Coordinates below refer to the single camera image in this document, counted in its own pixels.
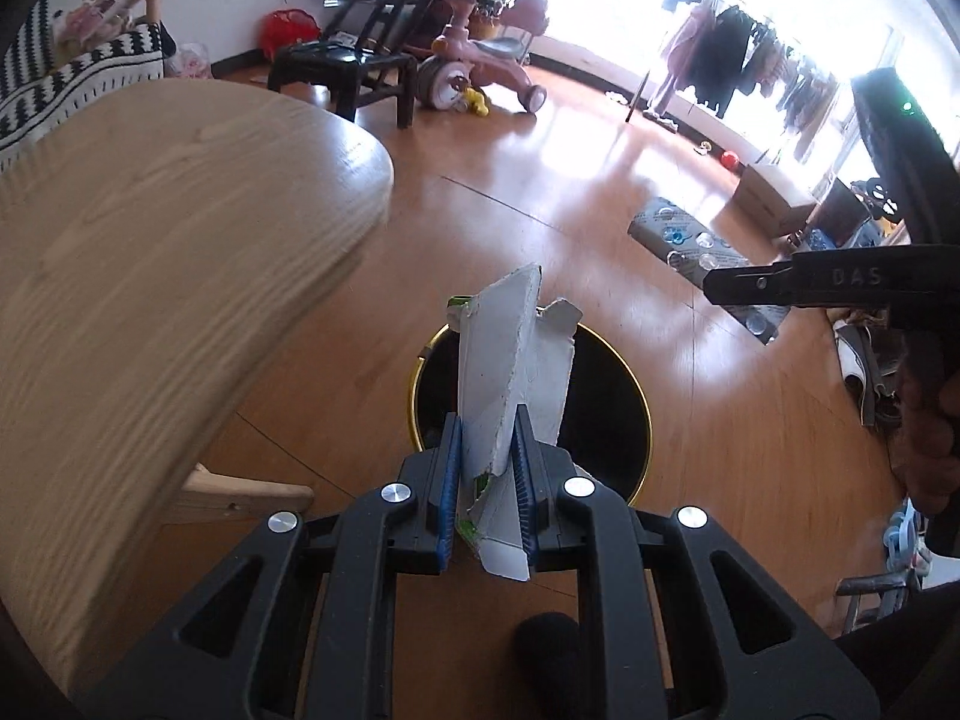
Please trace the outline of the person's right hand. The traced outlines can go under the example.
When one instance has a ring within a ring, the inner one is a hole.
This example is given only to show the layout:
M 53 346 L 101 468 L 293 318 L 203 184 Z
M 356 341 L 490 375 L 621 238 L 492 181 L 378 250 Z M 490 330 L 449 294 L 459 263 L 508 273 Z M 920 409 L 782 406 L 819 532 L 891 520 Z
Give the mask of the person's right hand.
M 926 517 L 947 509 L 958 491 L 958 376 L 931 387 L 911 358 L 898 369 L 901 426 L 893 439 L 893 466 L 914 507 Z

